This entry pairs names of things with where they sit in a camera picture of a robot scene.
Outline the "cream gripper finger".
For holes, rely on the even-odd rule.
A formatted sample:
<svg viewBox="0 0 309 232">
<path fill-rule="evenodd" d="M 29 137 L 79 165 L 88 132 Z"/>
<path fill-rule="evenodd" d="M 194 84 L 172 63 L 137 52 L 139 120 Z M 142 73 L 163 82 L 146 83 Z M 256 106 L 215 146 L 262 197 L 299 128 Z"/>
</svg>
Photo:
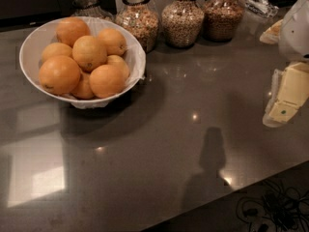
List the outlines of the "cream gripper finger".
<svg viewBox="0 0 309 232">
<path fill-rule="evenodd" d="M 283 20 L 280 19 L 268 27 L 260 36 L 260 42 L 264 44 L 277 44 L 279 42 L 282 22 Z"/>
<path fill-rule="evenodd" d="M 263 124 L 278 128 L 289 123 L 308 99 L 308 63 L 292 62 L 284 71 L 275 70 Z"/>
</svg>

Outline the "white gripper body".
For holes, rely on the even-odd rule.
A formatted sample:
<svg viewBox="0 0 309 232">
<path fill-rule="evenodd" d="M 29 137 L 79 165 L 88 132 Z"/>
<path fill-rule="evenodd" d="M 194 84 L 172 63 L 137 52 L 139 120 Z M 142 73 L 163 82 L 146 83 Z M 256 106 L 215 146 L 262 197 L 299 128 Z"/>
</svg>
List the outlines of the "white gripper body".
<svg viewBox="0 0 309 232">
<path fill-rule="evenodd" d="M 285 14 L 279 51 L 290 61 L 309 61 L 309 0 L 297 0 Z"/>
</svg>

